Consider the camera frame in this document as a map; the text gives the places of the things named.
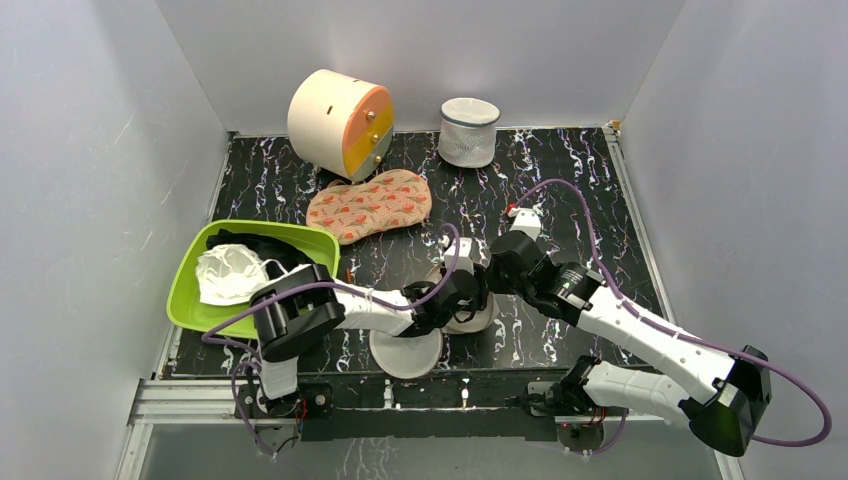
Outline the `round white mesh laundry bag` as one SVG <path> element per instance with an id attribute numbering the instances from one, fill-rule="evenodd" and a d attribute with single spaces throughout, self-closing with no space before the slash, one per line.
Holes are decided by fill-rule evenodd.
<path id="1" fill-rule="evenodd" d="M 377 365 L 392 377 L 422 377 L 439 363 L 445 335 L 476 334 L 486 330 L 494 322 L 498 307 L 490 290 L 489 300 L 493 305 L 478 311 L 470 323 L 460 324 L 457 320 L 452 320 L 445 327 L 424 336 L 405 338 L 373 330 L 369 333 L 370 352 Z"/>

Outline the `white bra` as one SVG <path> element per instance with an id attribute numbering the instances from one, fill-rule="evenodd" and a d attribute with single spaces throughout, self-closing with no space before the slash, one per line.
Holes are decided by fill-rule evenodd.
<path id="1" fill-rule="evenodd" d="M 270 278 L 265 270 L 271 260 L 261 260 L 244 245 L 225 244 L 207 249 L 198 257 L 195 277 L 202 304 L 231 306 L 248 302 L 259 290 L 282 276 Z"/>

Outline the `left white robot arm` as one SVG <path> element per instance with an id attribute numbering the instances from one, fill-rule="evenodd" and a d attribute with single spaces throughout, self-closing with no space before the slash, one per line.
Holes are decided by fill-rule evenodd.
<path id="1" fill-rule="evenodd" d="M 299 358 L 333 330 L 368 331 L 380 369 L 410 380 L 435 368 L 445 334 L 483 331 L 498 314 L 480 266 L 452 274 L 433 268 L 424 280 L 388 291 L 330 281 L 324 266 L 302 265 L 250 300 L 257 309 L 258 403 L 272 416 L 290 416 L 303 404 Z"/>

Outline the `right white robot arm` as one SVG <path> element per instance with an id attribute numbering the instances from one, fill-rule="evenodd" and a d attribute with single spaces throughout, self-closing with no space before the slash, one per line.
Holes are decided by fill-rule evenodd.
<path id="1" fill-rule="evenodd" d="M 765 353 L 747 345 L 727 354 L 697 338 L 687 341 L 686 332 L 618 298 L 598 272 L 553 262 L 522 231 L 499 236 L 490 252 L 486 276 L 492 292 L 517 295 L 544 316 L 614 342 L 654 369 L 627 369 L 582 355 L 558 382 L 529 385 L 532 412 L 587 414 L 596 407 L 620 407 L 686 427 L 723 454 L 746 452 L 771 400 Z"/>

